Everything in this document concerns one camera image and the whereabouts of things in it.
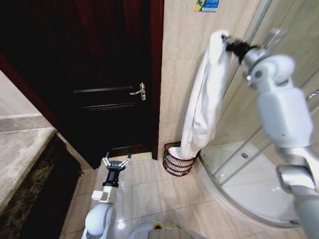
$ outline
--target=white cloth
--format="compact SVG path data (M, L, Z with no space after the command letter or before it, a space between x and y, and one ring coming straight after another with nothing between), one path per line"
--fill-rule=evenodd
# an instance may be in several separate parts
M171 147L168 149L168 151L175 158L184 159L181 154L180 147Z
M181 159L195 157L215 137L231 55L221 35L228 34L221 30L210 37L190 95L178 152Z

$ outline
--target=countertop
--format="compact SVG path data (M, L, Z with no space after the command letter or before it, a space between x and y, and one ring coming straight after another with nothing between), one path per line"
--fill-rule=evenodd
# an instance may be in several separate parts
M54 134L52 127L0 132L0 213Z

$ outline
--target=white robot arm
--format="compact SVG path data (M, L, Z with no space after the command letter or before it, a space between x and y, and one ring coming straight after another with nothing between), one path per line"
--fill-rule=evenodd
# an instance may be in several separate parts
M126 169L132 162L132 155L129 152L125 161L109 161L109 152L102 158L105 167L108 169L106 181L101 191L93 191L92 200L99 202L86 216L85 229L82 239L96 238L107 239L109 228L115 222L116 211L113 204L116 200L116 193L119 187L118 181L120 172Z
M239 57L249 85L259 92L258 113L265 134L288 165L277 166L282 188L294 196L295 210L308 238L319 238L319 158L311 149L313 122L306 98L294 87L295 62L270 55L284 31L273 29L261 47L223 37L226 50Z

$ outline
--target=red wicker basket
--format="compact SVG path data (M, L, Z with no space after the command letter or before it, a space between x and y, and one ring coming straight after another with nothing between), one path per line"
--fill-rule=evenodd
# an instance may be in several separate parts
M164 145L164 159L163 159L163 167L165 170L177 177L184 176L190 172L194 162L200 155L200 151L194 158L191 159L179 159L171 155L168 151L171 147L180 147L180 142L175 143L167 143Z

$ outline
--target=door lever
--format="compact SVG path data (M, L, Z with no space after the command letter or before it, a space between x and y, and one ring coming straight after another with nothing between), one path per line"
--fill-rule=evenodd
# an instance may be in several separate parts
M131 92L130 95L133 96L133 95L137 95L139 93L141 94L142 101L146 100L145 85L143 82L140 83L140 90L136 91L136 92Z

